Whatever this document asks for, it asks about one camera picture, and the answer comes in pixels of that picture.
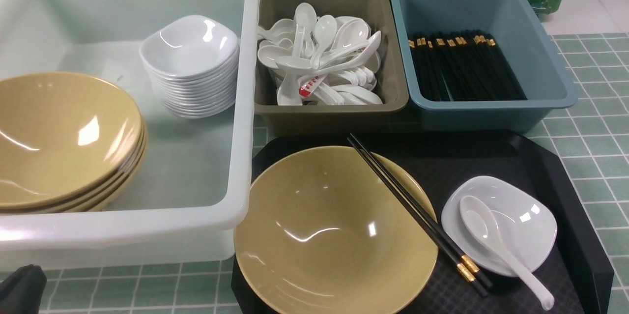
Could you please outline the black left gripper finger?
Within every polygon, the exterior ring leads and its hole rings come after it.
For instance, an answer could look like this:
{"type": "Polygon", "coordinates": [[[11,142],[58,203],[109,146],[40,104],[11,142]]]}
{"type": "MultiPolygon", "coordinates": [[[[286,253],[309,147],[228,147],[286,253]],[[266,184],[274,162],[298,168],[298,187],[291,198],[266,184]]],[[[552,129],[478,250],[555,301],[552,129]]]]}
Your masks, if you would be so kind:
{"type": "Polygon", "coordinates": [[[0,285],[2,314],[37,314],[47,284],[47,276],[40,266],[22,266],[0,285]]]}

